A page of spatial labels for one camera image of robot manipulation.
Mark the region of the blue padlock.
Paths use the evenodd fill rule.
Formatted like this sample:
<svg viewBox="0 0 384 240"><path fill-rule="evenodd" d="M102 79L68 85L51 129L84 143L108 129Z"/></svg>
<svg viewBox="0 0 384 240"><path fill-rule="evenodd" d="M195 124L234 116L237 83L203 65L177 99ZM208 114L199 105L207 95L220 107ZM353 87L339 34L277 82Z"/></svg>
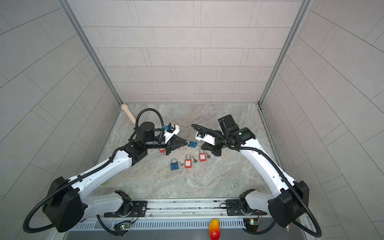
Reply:
<svg viewBox="0 0 384 240"><path fill-rule="evenodd" d="M194 142L194 141L190 141L190 142L188 142L187 146L189 148L196 148L198 146L198 143Z"/></svg>
<svg viewBox="0 0 384 240"><path fill-rule="evenodd" d="M179 169L179 162L176 158L173 158L170 163L171 171L175 171Z"/></svg>

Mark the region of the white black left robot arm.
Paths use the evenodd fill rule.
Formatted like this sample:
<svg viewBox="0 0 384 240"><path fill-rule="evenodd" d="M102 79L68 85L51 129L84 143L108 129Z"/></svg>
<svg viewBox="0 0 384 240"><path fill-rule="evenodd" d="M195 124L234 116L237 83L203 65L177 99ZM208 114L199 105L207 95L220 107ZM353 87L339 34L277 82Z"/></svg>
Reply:
<svg viewBox="0 0 384 240"><path fill-rule="evenodd" d="M116 148L107 160L89 170L52 182L47 196L26 216L24 232L32 234L56 228L62 233L88 216L117 212L129 200L124 192L107 195L101 203L95 204L87 202L88 195L114 175L137 164L147 156L149 149L165 150L169 155L188 145L187 140L178 137L179 131L178 125L165 125L157 110L142 110L136 117L134 133L127 144Z"/></svg>

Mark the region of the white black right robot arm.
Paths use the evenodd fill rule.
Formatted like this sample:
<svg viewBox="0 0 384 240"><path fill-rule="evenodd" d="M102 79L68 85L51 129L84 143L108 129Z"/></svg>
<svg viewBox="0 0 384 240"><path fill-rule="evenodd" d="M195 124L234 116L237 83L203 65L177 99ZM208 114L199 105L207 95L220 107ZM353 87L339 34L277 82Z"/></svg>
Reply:
<svg viewBox="0 0 384 240"><path fill-rule="evenodd" d="M257 169L269 186L272 198L266 200L267 212L273 224L287 227L294 224L309 235L320 238L321 227L308 207L309 187L304 181L297 182L264 151L255 134L248 128L239 128L232 115L218 120L221 130L212 130L192 124L197 131L196 139L204 141L203 149L221 156L228 148L243 154Z"/></svg>

